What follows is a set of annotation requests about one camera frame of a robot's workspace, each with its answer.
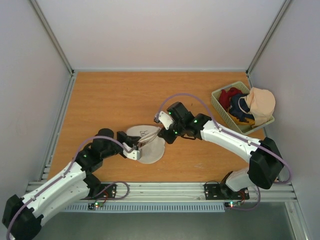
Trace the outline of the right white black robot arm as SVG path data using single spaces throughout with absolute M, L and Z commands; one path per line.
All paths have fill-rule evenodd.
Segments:
M 272 139 L 259 140 L 237 133 L 214 122 L 208 115 L 193 115 L 181 102 L 156 113 L 154 121 L 163 125 L 158 136 L 168 144 L 173 144 L 178 137 L 199 139 L 223 147 L 248 163 L 246 168 L 228 172 L 219 183 L 220 193 L 226 199 L 252 186 L 270 189 L 284 167 Z

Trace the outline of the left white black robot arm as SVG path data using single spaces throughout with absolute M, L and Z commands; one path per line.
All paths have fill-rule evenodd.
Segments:
M 86 198 L 96 199 L 101 193 L 101 181 L 93 173 L 104 159 L 115 155 L 139 159 L 140 139 L 108 128 L 87 138 L 54 177 L 23 196 L 14 194 L 6 201 L 2 217 L 6 239 L 32 240 L 48 220 L 68 205 Z

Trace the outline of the pale pink lace bra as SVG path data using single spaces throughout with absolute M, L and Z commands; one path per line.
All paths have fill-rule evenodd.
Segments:
M 152 142 L 157 136 L 158 136 L 158 131 L 154 131 L 154 132 L 151 132 L 151 133 L 148 133 L 147 135 L 141 137 L 139 140 L 138 140 L 138 144 L 137 146 L 139 148 L 149 144 L 150 142 Z

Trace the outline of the beige bra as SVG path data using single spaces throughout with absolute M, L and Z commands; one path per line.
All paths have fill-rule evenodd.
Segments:
M 267 89 L 252 87 L 244 99 L 249 107 L 249 112 L 254 117 L 254 127 L 261 126 L 271 119 L 276 105 L 272 92 Z

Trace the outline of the green perforated plastic basket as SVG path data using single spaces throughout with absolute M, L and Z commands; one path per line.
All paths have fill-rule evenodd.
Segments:
M 275 121 L 275 118 L 271 116 L 270 120 L 260 126 L 252 127 L 251 125 L 239 125 L 233 121 L 233 119 L 229 116 L 229 113 L 223 108 L 223 106 L 219 103 L 219 97 L 222 93 L 222 90 L 228 91 L 230 88 L 237 88 L 242 93 L 248 94 L 250 92 L 250 89 L 241 81 L 234 82 L 232 84 L 226 85 L 222 88 L 219 88 L 217 90 L 214 90 L 211 93 L 211 104 L 215 108 L 215 110 L 219 113 L 219 115 L 222 117 L 226 125 L 233 131 L 238 132 L 243 135 L 249 135 L 253 132 L 256 132 L 259 129 L 262 129 L 266 127 L 267 125 L 273 123 Z

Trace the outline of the red garment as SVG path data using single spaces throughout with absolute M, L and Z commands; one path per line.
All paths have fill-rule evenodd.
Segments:
M 224 110 L 227 110 L 230 107 L 231 98 L 237 94 L 242 94 L 243 92 L 235 87 L 231 87 L 228 91 L 225 89 L 221 90 L 218 102 L 223 107 Z

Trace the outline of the navy blue garment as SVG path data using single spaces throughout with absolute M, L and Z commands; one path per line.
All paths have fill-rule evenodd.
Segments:
M 230 99 L 230 107 L 228 113 L 236 118 L 243 120 L 244 118 L 254 120 L 254 116 L 250 114 L 250 108 L 248 107 L 245 97 L 246 94 L 237 94 Z

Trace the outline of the circuit board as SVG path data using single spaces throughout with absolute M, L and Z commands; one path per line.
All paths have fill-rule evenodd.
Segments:
M 240 207 L 241 205 L 244 204 L 244 201 L 228 201 L 224 203 L 224 206 L 226 208 L 236 208 L 236 207 Z
M 87 209 L 93 211 L 95 209 L 100 209 L 103 206 L 104 206 L 103 202 L 92 202 L 92 203 L 88 203 Z

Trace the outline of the right circuit board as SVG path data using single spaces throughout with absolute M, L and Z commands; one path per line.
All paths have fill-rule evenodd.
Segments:
M 224 203 L 224 206 L 226 208 L 236 208 L 236 207 L 240 207 L 241 205 L 244 204 L 244 201 L 228 201 Z

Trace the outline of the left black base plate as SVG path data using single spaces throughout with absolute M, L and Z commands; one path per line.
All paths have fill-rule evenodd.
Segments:
M 101 200 L 105 198 L 114 198 L 116 196 L 117 185 L 116 184 L 100 184 L 90 189 L 88 196 L 85 200 Z

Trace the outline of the aluminium front rail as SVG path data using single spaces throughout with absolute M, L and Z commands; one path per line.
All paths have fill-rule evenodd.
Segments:
M 124 202 L 203 202 L 206 200 L 202 182 L 129 182 L 129 194 Z M 291 184 L 274 184 L 260 189 L 262 202 L 296 202 Z

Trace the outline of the left aluminium side rail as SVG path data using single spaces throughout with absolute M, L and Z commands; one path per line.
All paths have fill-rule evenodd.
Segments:
M 45 177 L 45 174 L 46 174 L 45 173 L 45 169 L 47 168 L 47 165 L 50 165 L 52 160 L 53 160 L 53 156 L 55 154 L 55 150 L 56 150 L 57 143 L 58 143 L 59 136 L 60 136 L 60 131 L 61 131 L 62 126 L 63 126 L 63 122 L 64 122 L 64 119 L 65 119 L 65 116 L 66 116 L 66 112 L 67 112 L 67 109 L 68 109 L 68 104 L 69 104 L 69 101 L 70 101 L 70 98 L 71 98 L 71 95 L 72 95 L 72 91 L 73 91 L 73 88 L 74 88 L 74 85 L 75 85 L 75 82 L 76 82 L 76 77 L 77 77 L 77 72 L 74 71 L 71 74 L 71 76 L 70 76 L 70 78 L 69 78 L 69 80 L 67 82 L 67 86 L 66 86 L 66 89 L 65 89 L 64 94 L 63 94 L 62 102 L 61 102 L 61 105 L 59 107 L 58 115 L 57 115 L 57 118 L 55 120 L 55 124 L 54 124 L 53 130 L 52 130 L 52 134 L 51 134 L 47 149 L 45 151 L 45 155 L 44 155 L 44 159 L 43 159 L 43 165 L 42 165 L 42 168 L 40 170 L 39 177 L 37 178 L 37 180 L 39 182 L 41 182 L 44 179 L 46 179 L 46 177 Z

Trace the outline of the left aluminium frame post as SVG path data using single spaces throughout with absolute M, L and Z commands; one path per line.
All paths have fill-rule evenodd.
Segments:
M 45 29 L 45 32 L 47 33 L 50 41 L 52 42 L 54 48 L 56 49 L 58 55 L 60 56 L 64 66 L 66 67 L 67 71 L 69 72 L 69 74 L 72 76 L 74 74 L 74 70 L 69 62 L 69 60 L 67 59 L 66 54 L 64 53 L 58 39 L 56 38 L 40 4 L 38 3 L 37 0 L 29 0 L 32 8 L 34 9 L 39 21 L 41 22 L 42 26 Z

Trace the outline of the aluminium frame post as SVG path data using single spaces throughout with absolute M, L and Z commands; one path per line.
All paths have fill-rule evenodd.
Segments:
M 266 47 L 268 46 L 269 42 L 271 41 L 274 33 L 276 32 L 277 28 L 281 24 L 282 19 L 286 15 L 286 13 L 289 10 L 292 3 L 293 3 L 293 0 L 284 0 L 282 2 L 279 10 L 277 11 L 277 13 L 275 15 L 275 18 L 273 19 L 270 27 L 268 28 L 261 44 L 259 45 L 252 61 L 250 62 L 249 66 L 246 70 L 247 76 L 249 76 L 253 72 L 255 66 L 257 65 L 258 61 L 262 57 L 262 54 L 264 53 Z
M 37 0 L 29 0 L 32 8 L 34 9 L 39 21 L 41 22 L 42 26 L 45 29 L 45 32 L 47 33 L 50 41 L 52 42 L 54 48 L 56 49 L 58 55 L 60 56 L 64 66 L 66 67 L 67 71 L 69 72 L 69 74 L 72 76 L 74 74 L 74 70 L 69 62 L 69 60 L 67 59 L 66 54 L 64 53 L 58 39 L 56 38 L 40 4 L 38 3 Z

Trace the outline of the right aluminium frame post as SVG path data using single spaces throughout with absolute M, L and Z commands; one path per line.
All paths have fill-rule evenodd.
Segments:
M 275 18 L 273 19 L 270 27 L 268 28 L 261 44 L 259 45 L 252 61 L 250 62 L 249 66 L 246 70 L 247 76 L 249 76 L 253 72 L 255 66 L 257 65 L 258 61 L 262 57 L 262 54 L 264 53 L 266 47 L 268 46 L 269 42 L 271 41 L 274 33 L 276 32 L 277 28 L 281 24 L 282 19 L 286 15 L 286 13 L 289 10 L 292 3 L 293 3 L 293 0 L 284 0 L 282 2 L 279 10 L 277 11 L 277 13 L 275 15 Z

